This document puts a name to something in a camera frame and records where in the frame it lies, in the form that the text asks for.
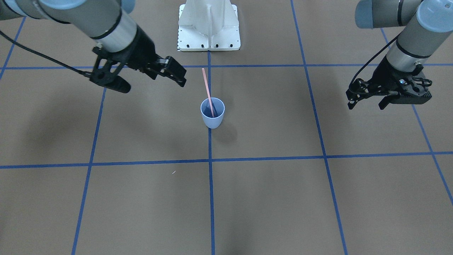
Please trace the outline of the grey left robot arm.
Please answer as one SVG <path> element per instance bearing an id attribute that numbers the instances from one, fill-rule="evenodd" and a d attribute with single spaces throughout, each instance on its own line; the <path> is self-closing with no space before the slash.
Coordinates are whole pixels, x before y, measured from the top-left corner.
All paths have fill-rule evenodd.
<path id="1" fill-rule="evenodd" d="M 354 75 L 346 91 L 348 108 L 373 96 L 378 104 L 424 104 L 432 81 L 422 73 L 424 63 L 452 34 L 451 0 L 361 0 L 355 23 L 361 29 L 402 27 L 368 81 Z"/>

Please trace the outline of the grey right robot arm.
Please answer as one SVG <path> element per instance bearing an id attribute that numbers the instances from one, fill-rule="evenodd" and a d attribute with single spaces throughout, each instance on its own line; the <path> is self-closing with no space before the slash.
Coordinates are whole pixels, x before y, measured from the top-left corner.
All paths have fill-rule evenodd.
<path id="1" fill-rule="evenodd" d="M 186 84 L 186 69 L 173 57 L 155 52 L 151 38 L 131 18 L 134 0 L 2 0 L 1 20 L 20 17 L 72 24 L 96 42 L 97 55 L 91 72 L 73 68 L 43 53 L 27 48 L 1 33 L 12 44 L 81 74 L 101 87 L 128 93 L 131 85 L 119 76 L 128 67 L 151 79 L 167 77 L 179 86 Z"/>

